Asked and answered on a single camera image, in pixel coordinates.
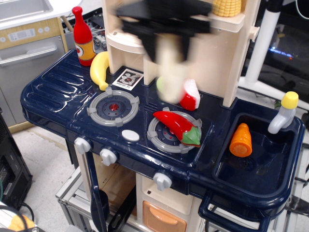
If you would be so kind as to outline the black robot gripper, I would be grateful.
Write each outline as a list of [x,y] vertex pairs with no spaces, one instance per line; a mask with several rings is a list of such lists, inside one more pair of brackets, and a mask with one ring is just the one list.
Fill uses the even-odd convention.
[[116,10],[123,31],[137,35],[152,62],[156,62],[156,34],[180,35],[181,53],[187,60],[191,38],[209,33],[212,4],[201,0],[140,0]]

